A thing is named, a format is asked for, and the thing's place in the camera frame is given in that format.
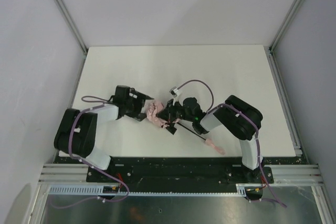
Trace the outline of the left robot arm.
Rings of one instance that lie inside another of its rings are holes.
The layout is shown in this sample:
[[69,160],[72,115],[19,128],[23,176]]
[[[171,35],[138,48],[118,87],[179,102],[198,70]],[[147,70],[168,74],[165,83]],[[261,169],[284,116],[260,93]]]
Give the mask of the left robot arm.
[[55,149],[93,168],[107,170],[111,157],[96,147],[97,127],[128,116],[139,122],[146,118],[145,107],[154,99],[128,86],[117,86],[109,99],[96,97],[100,105],[64,112],[54,138]]

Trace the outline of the pink folding umbrella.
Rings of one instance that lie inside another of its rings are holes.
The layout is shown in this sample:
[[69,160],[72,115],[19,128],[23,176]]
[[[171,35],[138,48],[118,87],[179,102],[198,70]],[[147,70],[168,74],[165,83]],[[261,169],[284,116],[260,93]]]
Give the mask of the pink folding umbrella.
[[[168,130],[168,127],[169,127],[168,121],[158,117],[158,113],[163,111],[163,109],[164,109],[164,106],[163,106],[162,102],[154,101],[154,102],[150,103],[150,105],[148,106],[148,108],[146,110],[146,117],[151,123],[153,123],[157,127]],[[213,148],[215,151],[217,151],[221,155],[225,154],[224,149],[219,147],[219,146],[216,146],[210,138],[204,138],[204,137],[198,135],[196,132],[190,130],[189,128],[187,128],[183,125],[181,125],[181,126],[184,127],[185,129],[187,129],[188,131],[190,131],[191,133],[195,133],[197,137],[200,137],[202,140],[204,140],[204,143],[206,145],[210,146],[211,148]]]

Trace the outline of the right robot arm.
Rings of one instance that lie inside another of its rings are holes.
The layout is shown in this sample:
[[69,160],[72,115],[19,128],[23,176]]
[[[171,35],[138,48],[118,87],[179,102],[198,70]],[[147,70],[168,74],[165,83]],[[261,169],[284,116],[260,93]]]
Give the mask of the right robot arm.
[[234,95],[230,95],[224,103],[209,112],[204,112],[194,97],[186,98],[182,103],[171,99],[156,117],[166,123],[172,134],[176,131],[175,124],[180,120],[191,122],[193,130],[198,135],[207,134],[222,125],[239,139],[243,166],[254,170],[262,162],[258,132],[263,115],[255,107]]

